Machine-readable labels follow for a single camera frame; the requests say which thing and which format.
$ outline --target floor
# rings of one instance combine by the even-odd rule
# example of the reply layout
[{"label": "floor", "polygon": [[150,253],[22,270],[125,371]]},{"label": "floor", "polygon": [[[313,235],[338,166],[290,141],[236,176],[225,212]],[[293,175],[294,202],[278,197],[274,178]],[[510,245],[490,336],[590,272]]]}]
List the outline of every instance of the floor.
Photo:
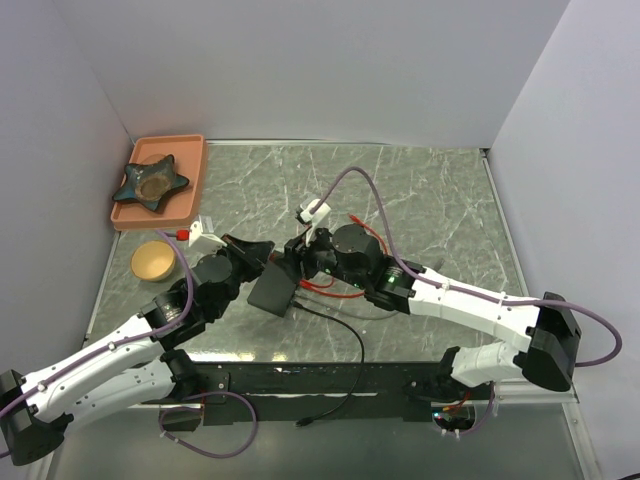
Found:
[{"label": "floor", "polygon": [[[213,217],[219,235],[269,239],[282,246],[296,235],[296,207],[320,196],[345,167],[359,165],[374,177],[385,201],[394,238],[408,260],[495,291],[520,294],[514,260],[478,150],[441,150],[371,145],[212,145],[200,212]],[[382,232],[366,182],[348,175],[328,202],[330,228],[358,215]],[[138,281],[131,254],[151,232],[119,239],[92,327],[93,342],[123,323],[181,275]],[[199,255],[187,252],[193,263]],[[244,285],[221,320],[183,347],[200,361],[354,361],[359,347],[351,334],[298,311],[282,319],[246,303]],[[362,299],[336,300],[360,313],[375,308]],[[392,320],[354,320],[372,361],[437,361],[451,346],[478,346],[492,338],[437,318],[398,315]]]}]

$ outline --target wall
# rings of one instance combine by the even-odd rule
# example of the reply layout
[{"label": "wall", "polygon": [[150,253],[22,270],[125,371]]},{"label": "wall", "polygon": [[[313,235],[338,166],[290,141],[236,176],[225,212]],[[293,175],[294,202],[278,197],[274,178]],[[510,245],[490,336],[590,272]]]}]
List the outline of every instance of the wall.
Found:
[{"label": "wall", "polygon": [[82,344],[131,142],[49,0],[3,2],[0,65],[0,370],[26,373]]},{"label": "wall", "polygon": [[[573,0],[491,151],[532,289],[561,292],[610,319],[625,347],[576,374],[605,478],[640,471],[638,205],[640,3]],[[581,359],[610,335],[580,318]]]},{"label": "wall", "polygon": [[54,0],[133,137],[490,146],[568,0]]}]

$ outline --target black cable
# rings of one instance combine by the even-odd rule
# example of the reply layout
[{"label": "black cable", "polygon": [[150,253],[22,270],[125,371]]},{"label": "black cable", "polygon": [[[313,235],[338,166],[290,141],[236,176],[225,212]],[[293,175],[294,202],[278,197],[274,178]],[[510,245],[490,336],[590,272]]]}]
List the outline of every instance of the black cable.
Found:
[{"label": "black cable", "polygon": [[307,308],[304,305],[302,305],[300,302],[296,302],[295,300],[293,302],[291,302],[291,305],[293,307],[295,307],[295,308],[299,308],[300,310],[304,310],[305,312],[309,312],[309,313],[312,313],[314,315],[318,315],[319,317],[326,318],[327,320],[331,320],[333,322],[339,323],[343,327],[348,328],[349,331],[351,333],[353,333],[356,336],[356,338],[358,339],[358,343],[360,343],[360,350],[362,352],[361,355],[360,355],[360,370],[358,371],[358,376],[356,377],[356,381],[353,382],[353,385],[351,386],[351,389],[349,390],[349,393],[347,393],[347,395],[342,399],[342,401],[338,405],[333,407],[331,410],[327,410],[326,412],[320,413],[318,415],[313,415],[313,416],[310,416],[310,417],[301,418],[300,420],[298,420],[296,422],[296,427],[305,427],[307,425],[312,424],[316,420],[319,420],[319,419],[324,418],[324,417],[326,417],[328,415],[331,415],[332,413],[334,413],[335,411],[340,409],[345,403],[347,403],[347,401],[351,397],[353,397],[353,392],[355,391],[356,386],[358,385],[358,382],[360,381],[360,378],[362,377],[362,373],[364,372],[364,342],[362,341],[362,337],[360,337],[358,332],[356,332],[353,329],[353,327],[351,325],[349,325],[348,323],[345,323],[342,320],[338,320],[337,318],[332,317],[331,315],[327,315],[326,313],[316,312],[315,310],[313,310],[311,308]]}]

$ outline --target red wire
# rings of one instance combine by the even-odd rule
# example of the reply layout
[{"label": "red wire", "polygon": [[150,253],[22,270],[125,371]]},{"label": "red wire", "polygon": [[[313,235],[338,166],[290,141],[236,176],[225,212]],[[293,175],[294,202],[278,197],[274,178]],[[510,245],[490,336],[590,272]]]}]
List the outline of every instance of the red wire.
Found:
[{"label": "red wire", "polygon": [[[364,223],[362,220],[360,220],[358,217],[356,217],[355,215],[349,215],[349,218],[351,219],[351,221],[353,223],[356,223],[358,225],[360,225],[361,227],[363,227],[365,230],[369,231],[377,240],[378,242],[380,242],[380,245],[382,245],[382,248],[384,249],[384,253],[385,255],[388,254],[388,250],[387,250],[387,245],[384,243],[384,240],[382,239],[382,237],[380,237],[380,235],[378,235],[378,233],[371,228],[369,225],[367,225],[366,223]],[[332,277],[331,278],[331,282],[329,282],[328,285],[316,285],[314,283],[309,282],[308,280],[301,280],[300,281],[300,286],[306,290],[309,290],[311,292],[315,292],[319,295],[323,295],[325,297],[331,297],[331,298],[358,298],[364,295],[364,292],[358,292],[358,293],[331,293],[331,292],[325,292],[321,289],[323,288],[329,288],[331,286],[333,286],[335,279]]]}]

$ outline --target gray marble surface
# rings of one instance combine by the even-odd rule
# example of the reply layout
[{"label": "gray marble surface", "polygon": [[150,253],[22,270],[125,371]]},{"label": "gray marble surface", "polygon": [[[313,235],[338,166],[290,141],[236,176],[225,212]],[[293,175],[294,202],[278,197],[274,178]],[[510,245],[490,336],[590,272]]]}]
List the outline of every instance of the gray marble surface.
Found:
[{"label": "gray marble surface", "polygon": [[[345,167],[358,165],[375,179],[386,204],[400,253],[433,265],[463,282],[521,294],[504,227],[477,150],[439,150],[371,145],[211,145],[200,212],[214,219],[216,232],[246,240],[270,239],[278,247],[296,234],[296,207],[319,196]],[[349,174],[328,202],[330,228],[358,215],[382,232],[375,201],[364,179]],[[89,341],[127,320],[181,276],[179,268],[161,283],[137,280],[129,259],[152,232],[120,236]],[[199,255],[187,252],[193,264]],[[224,317],[184,345],[199,361],[355,361],[352,334],[306,312],[282,319],[246,303],[252,285]],[[352,291],[336,286],[333,291]],[[362,299],[334,305],[376,314]],[[397,315],[387,320],[342,317],[362,333],[371,361],[437,361],[451,346],[479,346],[492,337],[430,317]]]}]

